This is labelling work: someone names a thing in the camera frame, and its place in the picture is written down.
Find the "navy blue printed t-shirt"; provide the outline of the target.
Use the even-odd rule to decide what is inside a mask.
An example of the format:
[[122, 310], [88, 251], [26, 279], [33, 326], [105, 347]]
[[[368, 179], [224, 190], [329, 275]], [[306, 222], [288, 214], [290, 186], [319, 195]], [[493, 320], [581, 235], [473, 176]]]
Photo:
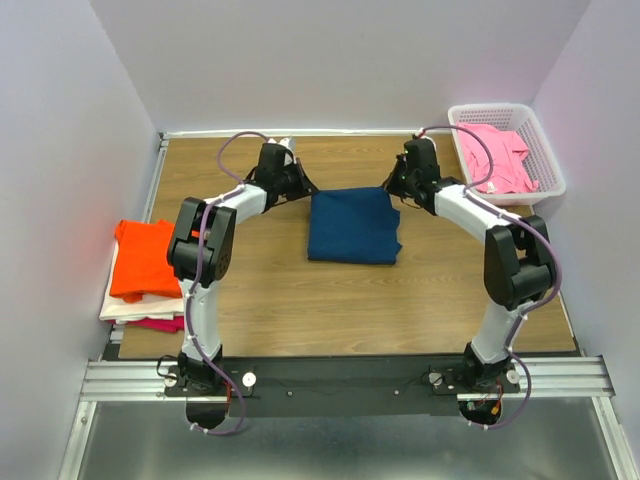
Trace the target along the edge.
[[400, 212], [380, 187], [324, 190], [311, 199], [310, 261], [393, 265], [402, 249]]

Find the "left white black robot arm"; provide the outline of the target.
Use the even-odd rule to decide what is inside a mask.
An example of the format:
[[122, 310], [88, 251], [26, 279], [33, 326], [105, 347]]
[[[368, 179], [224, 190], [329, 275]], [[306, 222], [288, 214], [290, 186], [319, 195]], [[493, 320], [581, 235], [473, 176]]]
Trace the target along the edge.
[[236, 227], [274, 206], [318, 192], [294, 153], [295, 141], [270, 139], [257, 165], [232, 190], [211, 199], [186, 198], [169, 242], [167, 261], [184, 304], [184, 340], [176, 382], [201, 395], [224, 381], [217, 304], [232, 257]]

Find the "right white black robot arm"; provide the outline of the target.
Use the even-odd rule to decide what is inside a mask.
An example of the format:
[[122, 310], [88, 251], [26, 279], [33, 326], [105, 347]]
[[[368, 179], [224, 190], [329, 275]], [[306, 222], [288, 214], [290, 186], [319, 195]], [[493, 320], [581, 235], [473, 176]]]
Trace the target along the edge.
[[404, 144], [383, 188], [456, 224], [484, 247], [483, 282], [489, 304], [458, 371], [467, 389], [483, 391], [506, 373], [522, 324], [557, 286], [559, 268], [550, 252], [546, 224], [535, 215], [514, 216], [455, 178], [443, 177], [435, 143], [429, 138]]

